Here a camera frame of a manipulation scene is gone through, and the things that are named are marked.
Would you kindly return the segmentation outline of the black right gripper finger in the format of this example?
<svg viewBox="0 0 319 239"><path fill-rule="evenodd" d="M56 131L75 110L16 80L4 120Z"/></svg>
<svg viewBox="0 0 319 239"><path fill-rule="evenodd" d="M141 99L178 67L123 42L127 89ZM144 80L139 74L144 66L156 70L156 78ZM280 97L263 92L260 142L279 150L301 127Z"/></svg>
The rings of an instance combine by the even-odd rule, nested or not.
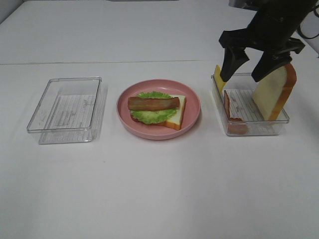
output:
<svg viewBox="0 0 319 239"><path fill-rule="evenodd" d="M276 69L289 64L292 61L290 52L280 54L264 52L258 64L252 71L252 78L255 82L261 81Z"/></svg>
<svg viewBox="0 0 319 239"><path fill-rule="evenodd" d="M244 63L249 60L243 47L226 47L220 76L227 82Z"/></svg>

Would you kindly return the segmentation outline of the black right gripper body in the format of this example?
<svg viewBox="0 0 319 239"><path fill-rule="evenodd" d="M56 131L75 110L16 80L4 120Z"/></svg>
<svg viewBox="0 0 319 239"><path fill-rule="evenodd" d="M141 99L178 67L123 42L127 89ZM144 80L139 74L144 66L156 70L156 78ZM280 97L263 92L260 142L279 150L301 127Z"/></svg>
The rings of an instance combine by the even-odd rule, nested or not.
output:
<svg viewBox="0 0 319 239"><path fill-rule="evenodd" d="M306 17L305 4L265 4L246 28L224 31L219 43L226 47L249 47L269 53L300 53L304 44L292 34Z"/></svg>

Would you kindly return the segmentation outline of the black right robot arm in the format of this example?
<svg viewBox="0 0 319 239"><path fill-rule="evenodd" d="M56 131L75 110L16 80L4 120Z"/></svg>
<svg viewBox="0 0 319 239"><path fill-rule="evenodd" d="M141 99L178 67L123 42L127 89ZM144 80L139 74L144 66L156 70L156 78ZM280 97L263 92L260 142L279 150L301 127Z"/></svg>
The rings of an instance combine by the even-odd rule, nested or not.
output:
<svg viewBox="0 0 319 239"><path fill-rule="evenodd" d="M219 43L224 48L220 76L227 82L249 60L245 49L263 52L252 71L255 82L289 64L290 52L300 53L304 44L292 34L315 9L315 0L246 0L257 12L246 28L222 32Z"/></svg>

